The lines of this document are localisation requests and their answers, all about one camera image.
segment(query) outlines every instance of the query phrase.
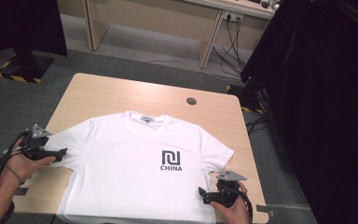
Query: wooden table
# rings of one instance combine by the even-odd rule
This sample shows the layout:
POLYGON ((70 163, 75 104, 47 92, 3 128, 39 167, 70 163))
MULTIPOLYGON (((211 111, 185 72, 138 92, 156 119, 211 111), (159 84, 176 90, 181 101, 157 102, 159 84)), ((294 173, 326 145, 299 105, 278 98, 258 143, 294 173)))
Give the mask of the wooden table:
MULTIPOLYGON (((241 106, 233 95, 196 91, 112 77, 76 74, 57 106, 47 130, 58 133, 86 119, 134 110, 149 116, 168 114, 198 124, 235 153, 228 170, 247 176, 244 182, 254 206, 254 223, 266 223, 267 213, 257 212, 266 205, 255 159, 246 132, 241 106), (187 103, 192 97, 195 105, 187 103)), ((69 175, 67 168, 44 167, 26 181, 24 196, 15 196, 15 212, 55 214, 69 175)), ((212 174, 215 184, 216 174, 212 174)), ((223 221, 220 214, 217 220, 223 221)))

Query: black curtain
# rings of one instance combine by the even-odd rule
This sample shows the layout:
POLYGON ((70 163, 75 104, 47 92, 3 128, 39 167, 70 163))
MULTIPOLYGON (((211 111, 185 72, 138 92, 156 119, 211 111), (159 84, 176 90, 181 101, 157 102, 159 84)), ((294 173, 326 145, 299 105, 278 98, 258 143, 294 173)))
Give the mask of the black curtain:
POLYGON ((67 56, 57 2, 0 0, 0 50, 8 48, 67 56))
POLYGON ((284 0, 241 73, 262 85, 319 223, 358 223, 358 3, 284 0))

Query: desk leg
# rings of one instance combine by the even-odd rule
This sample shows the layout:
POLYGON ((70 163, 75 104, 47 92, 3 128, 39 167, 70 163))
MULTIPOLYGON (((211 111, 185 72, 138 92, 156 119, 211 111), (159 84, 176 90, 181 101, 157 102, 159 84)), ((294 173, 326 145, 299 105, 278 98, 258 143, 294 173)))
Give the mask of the desk leg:
POLYGON ((220 24, 222 23, 225 12, 226 11, 223 9, 219 9, 219 11, 217 12, 216 20, 214 21, 213 29, 211 31, 211 35, 209 37, 208 42, 200 41, 200 68, 206 68, 206 63, 208 62, 209 56, 211 55, 213 43, 217 37, 217 33, 219 31, 220 24))
POLYGON ((101 44, 101 41, 103 40, 103 36, 109 28, 109 23, 96 21, 94 19, 94 9, 91 1, 87 0, 85 4, 86 24, 89 36, 89 48, 98 49, 101 44))

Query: power outlet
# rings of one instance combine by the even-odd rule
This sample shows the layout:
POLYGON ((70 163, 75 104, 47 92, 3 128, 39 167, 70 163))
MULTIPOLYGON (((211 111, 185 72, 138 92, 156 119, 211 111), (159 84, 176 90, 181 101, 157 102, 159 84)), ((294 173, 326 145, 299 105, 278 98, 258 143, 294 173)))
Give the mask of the power outlet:
POLYGON ((223 17, 224 20, 228 21, 228 15, 231 16, 230 21, 242 21, 243 19, 243 14, 240 14, 238 12, 231 12, 231 11, 226 11, 225 16, 223 17))

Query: cable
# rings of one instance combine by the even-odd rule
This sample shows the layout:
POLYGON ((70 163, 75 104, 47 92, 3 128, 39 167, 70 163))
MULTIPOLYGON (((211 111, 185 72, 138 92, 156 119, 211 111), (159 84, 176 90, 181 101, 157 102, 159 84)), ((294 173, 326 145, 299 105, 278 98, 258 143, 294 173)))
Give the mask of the cable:
POLYGON ((257 96, 258 103, 260 104, 263 111, 267 112, 266 107, 268 107, 269 105, 267 104, 266 100, 264 100, 263 96, 261 95, 261 90, 258 90, 256 92, 256 96, 257 96))
POLYGON ((234 59, 234 60, 236 60, 236 61, 238 60, 238 58, 232 56, 232 55, 228 52, 228 50, 225 49, 225 47, 224 47, 223 45, 221 45, 221 47, 222 47, 222 49, 223 49, 225 52, 228 53, 228 56, 230 56, 232 59, 234 59))
POLYGON ((248 215, 249 215, 249 219, 251 221, 251 223, 253 223, 253 207, 252 207, 252 203, 248 198, 248 195, 246 195, 245 193, 243 193, 242 191, 236 191, 235 189, 230 189, 228 187, 224 187, 223 189, 225 190, 229 190, 231 192, 236 193, 238 196, 241 196, 243 198, 243 200, 246 202, 246 205, 248 207, 248 215))
POLYGON ((216 53, 216 55, 220 58, 221 60, 221 63, 220 63, 220 68, 222 69, 223 72, 225 72, 226 74, 231 74, 232 76, 235 76, 235 77, 239 77, 238 73, 240 72, 232 63, 230 63, 227 59, 224 58, 224 56, 221 56, 217 50, 213 47, 213 51, 216 53), (223 69, 223 64, 222 62, 225 62, 226 65, 228 65, 232 70, 234 70, 237 74, 232 74, 232 73, 229 73, 228 71, 225 71, 223 69))
POLYGON ((16 136, 16 138, 13 139, 13 141, 11 142, 10 146, 7 149, 7 152, 5 153, 5 155, 1 158, 0 160, 0 177, 2 174, 2 171, 5 168, 5 165, 7 163, 7 161, 14 155, 10 155, 11 152, 13 151, 14 146, 16 145, 17 141, 19 141, 23 136, 25 135, 25 132, 19 133, 19 135, 16 136))
POLYGON ((248 135, 249 135, 252 131, 255 131, 255 130, 253 130, 253 128, 255 127, 256 124, 260 124, 260 123, 265 123, 265 122, 267 122, 266 120, 260 121, 260 120, 263 119, 264 117, 265 117, 265 116, 262 116, 262 117, 258 118, 257 120, 252 121, 252 122, 249 122, 249 123, 246 124, 246 126, 252 125, 252 127, 251 127, 251 128, 249 129, 249 131, 248 131, 248 135))
POLYGON ((233 42, 232 42, 232 38, 231 38, 231 32, 229 30, 229 21, 231 19, 231 15, 227 15, 227 30, 228 30, 228 34, 229 34, 229 37, 230 37, 230 41, 231 41, 231 46, 230 48, 226 51, 225 55, 223 57, 220 57, 222 60, 220 61, 220 67, 222 68, 223 67, 223 62, 225 62, 229 67, 231 67, 237 74, 240 73, 240 70, 237 69, 232 63, 230 63, 228 60, 226 60, 226 55, 228 54, 228 52, 232 49, 233 47, 233 42))
POLYGON ((258 130, 262 130, 262 129, 265 129, 265 128, 267 128, 267 127, 269 127, 269 126, 268 126, 268 125, 266 125, 266 126, 264 126, 264 127, 258 128, 258 129, 253 129, 253 130, 252 130, 252 132, 254 132, 254 131, 258 131, 258 130))
POLYGON ((240 55, 238 53, 239 52, 238 51, 238 49, 239 49, 239 47, 238 47, 238 37, 240 35, 240 31, 241 31, 241 18, 237 17, 237 34, 236 34, 236 37, 235 37, 235 39, 237 40, 237 50, 235 50, 235 48, 234 48, 234 51, 235 51, 235 53, 237 55, 239 67, 242 70, 243 67, 246 65, 246 63, 243 60, 241 60, 240 55))
POLYGON ((229 40, 230 40, 230 42, 231 42, 231 46, 230 46, 230 48, 229 48, 228 50, 225 50, 225 52, 226 52, 225 57, 226 57, 226 55, 228 54, 228 52, 229 52, 231 49, 233 49, 234 52, 235 52, 235 54, 236 54, 236 56, 237 56, 236 60, 237 60, 237 62, 238 62, 239 64, 241 64, 240 55, 238 54, 238 36, 239 36, 239 33, 240 33, 240 29, 241 29, 241 20, 240 20, 239 18, 237 18, 237 33, 236 33, 235 39, 232 40, 231 31, 230 31, 230 29, 229 29, 229 20, 227 20, 227 30, 228 30, 228 35, 229 35, 229 40))

